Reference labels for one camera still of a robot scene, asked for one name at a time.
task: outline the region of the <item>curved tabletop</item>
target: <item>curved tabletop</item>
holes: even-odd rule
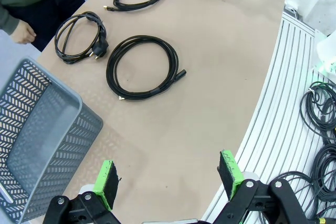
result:
[[[53,41],[38,58],[104,121],[65,195],[74,198],[93,184],[103,160],[113,159],[122,177],[113,212],[122,223],[200,218],[221,184],[219,151],[235,154],[251,120],[284,0],[160,0],[127,13],[108,12],[104,5],[112,0],[88,0],[77,11],[103,20],[110,45],[104,58],[67,65]],[[85,49],[96,33],[95,24],[81,23],[67,53]],[[110,52],[134,35],[170,43],[180,70],[187,71],[166,92],[138,102],[119,100],[106,82]],[[158,85],[167,69],[160,47],[140,45],[122,58],[118,78],[125,89],[144,91]]]

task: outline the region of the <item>gray plastic basket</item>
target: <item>gray plastic basket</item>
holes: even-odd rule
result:
[[[15,223],[45,214],[102,126],[78,94],[32,59],[22,60],[0,96],[3,212]]]

